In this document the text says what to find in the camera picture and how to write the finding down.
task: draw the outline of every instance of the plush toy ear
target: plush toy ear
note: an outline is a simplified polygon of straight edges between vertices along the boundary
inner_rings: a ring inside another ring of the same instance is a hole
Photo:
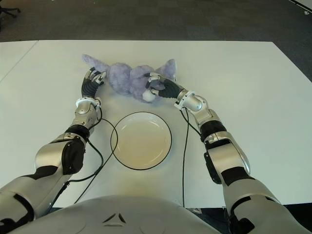
[[[166,78],[169,78],[171,80],[175,80],[175,78],[176,78],[176,76],[175,76],[175,74],[176,74],[176,61],[174,59],[167,61],[165,65],[156,69],[155,72],[164,75]]]
[[[85,63],[87,63],[90,67],[95,67],[95,69],[98,70],[99,72],[104,71],[107,72],[109,69],[109,65],[89,55],[82,55],[82,60]]]

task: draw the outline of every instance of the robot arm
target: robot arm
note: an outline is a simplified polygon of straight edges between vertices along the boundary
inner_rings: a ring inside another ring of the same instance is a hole
[[[159,80],[164,90],[152,93],[176,98],[175,107],[187,108],[193,114],[206,153],[204,158],[212,180],[222,184],[229,215],[230,230],[235,234],[310,233],[280,204],[270,190],[250,176],[248,159],[233,136],[223,126],[207,101],[157,73],[149,73],[146,87]]]
[[[100,109],[95,94],[105,75],[94,68],[87,72],[73,123],[39,149],[34,174],[18,177],[0,189],[1,234],[45,215],[64,183],[82,168],[86,142]]]

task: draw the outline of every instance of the white plate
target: white plate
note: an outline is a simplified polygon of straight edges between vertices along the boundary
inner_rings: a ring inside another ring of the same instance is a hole
[[[148,112],[130,114],[116,125],[118,144],[114,155],[124,166],[146,170],[160,164],[169,153],[171,132],[166,122]],[[111,147],[116,145],[116,135]]]

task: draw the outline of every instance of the black cable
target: black cable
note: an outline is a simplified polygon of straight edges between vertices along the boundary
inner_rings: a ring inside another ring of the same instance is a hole
[[[112,138],[112,135],[113,135],[113,132],[115,131],[116,133],[116,136],[117,136],[117,141],[116,141],[116,145],[112,151],[112,153],[109,155],[108,159],[105,161],[104,163],[104,158],[103,158],[103,155],[100,153],[100,151],[90,142],[90,140],[88,139],[87,142],[90,144],[90,146],[99,154],[100,158],[101,158],[101,165],[99,166],[99,168],[92,174],[92,175],[89,175],[88,177],[85,177],[83,179],[72,179],[72,180],[68,180],[64,183],[64,185],[62,186],[62,188],[60,189],[60,191],[57,193],[56,197],[54,198],[54,200],[51,202],[49,208],[47,209],[47,214],[50,212],[50,210],[52,209],[53,205],[55,204],[56,200],[59,198],[59,196],[62,194],[62,192],[64,192],[64,190],[69,186],[69,184],[71,182],[81,182],[81,181],[85,181],[87,179],[90,179],[91,177],[93,177],[93,179],[90,181],[89,185],[87,186],[87,188],[83,191],[83,193],[79,196],[79,198],[75,201],[74,204],[76,204],[78,202],[78,200],[82,197],[82,195],[85,193],[85,191],[88,189],[88,187],[91,185],[91,183],[93,182],[93,180],[95,179],[95,177],[99,174],[99,172],[102,170],[102,168],[105,166],[105,164],[107,163],[107,161],[110,159],[110,157],[112,156],[112,154],[114,153],[116,147],[117,147],[117,143],[118,143],[118,134],[117,134],[117,131],[116,131],[116,128],[115,126],[108,120],[106,119],[103,119],[103,112],[102,112],[102,109],[99,108],[100,110],[100,119],[98,120],[98,122],[94,125],[92,125],[89,130],[91,130],[93,127],[95,127],[96,125],[98,125],[102,120],[108,122],[112,127],[113,127],[113,131],[111,133],[111,138]]]
[[[97,125],[101,122],[101,120],[102,120],[102,118],[103,118],[102,108],[99,108],[99,111],[100,111],[100,113],[101,113],[100,119],[98,120],[98,122],[97,122],[96,124],[93,124],[93,125],[88,129],[89,131],[90,131],[92,128],[94,128],[95,126],[97,126]]]
[[[100,170],[97,172],[96,175],[94,175],[94,177],[92,178],[92,180],[90,181],[90,183],[88,184],[88,186],[83,190],[83,192],[80,194],[80,196],[77,198],[77,200],[74,202],[74,204],[76,204],[80,198],[84,195],[84,193],[87,191],[87,189],[90,187],[90,185],[92,184],[93,180],[97,177],[97,175],[100,173],[100,171],[103,169],[103,167],[106,165],[106,163],[108,162],[108,160],[111,158],[111,156],[114,154],[114,151],[117,147],[117,144],[118,144],[118,133],[116,131],[116,127],[108,120],[102,118],[102,120],[108,122],[112,127],[113,127],[113,130],[112,130],[112,133],[111,133],[111,139],[112,139],[112,136],[113,136],[113,132],[115,131],[116,133],[116,144],[115,144],[115,147],[114,149],[112,150],[111,154],[108,156],[107,160],[105,161],[105,163],[102,165],[102,167],[100,168]]]
[[[82,182],[82,181],[85,181],[87,179],[90,179],[91,177],[95,176],[97,173],[99,173],[99,171],[101,170],[101,167],[103,166],[104,164],[104,158],[103,158],[103,155],[101,154],[101,152],[91,143],[91,141],[88,139],[87,142],[89,143],[89,145],[98,153],[98,155],[100,156],[101,158],[101,164],[100,166],[98,167],[98,169],[92,174],[92,175],[89,175],[83,179],[71,179],[71,180],[68,180],[69,183],[71,182]]]
[[[181,115],[183,116],[184,120],[187,122],[187,124],[188,124],[191,128],[193,128],[194,131],[197,132],[197,134],[201,137],[200,132],[186,119],[186,117],[184,116],[183,112],[182,112],[182,111],[180,111],[180,112],[181,112]]]
[[[183,164],[182,164],[182,202],[183,202],[183,207],[185,207],[185,202],[184,202],[184,168],[185,168],[185,153],[186,153],[186,146],[187,146],[187,140],[189,137],[189,113],[187,112],[187,109],[185,108],[186,111],[186,116],[187,116],[187,130],[186,130],[186,138],[185,138],[185,145],[184,145],[184,153],[183,153]]]

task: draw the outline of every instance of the purple plush toy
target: purple plush toy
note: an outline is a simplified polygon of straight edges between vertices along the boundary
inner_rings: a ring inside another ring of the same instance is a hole
[[[105,71],[108,82],[117,93],[122,95],[131,94],[135,99],[142,102],[150,103],[156,98],[150,89],[145,88],[148,78],[144,74],[157,72],[170,80],[175,80],[176,78],[176,61],[174,59],[167,61],[165,65],[156,70],[148,65],[137,66],[132,69],[129,65],[119,62],[109,66],[89,55],[82,55],[82,59],[89,66],[95,67],[96,70],[100,72]],[[164,89],[164,86],[158,81],[153,81],[151,87],[158,90]]]

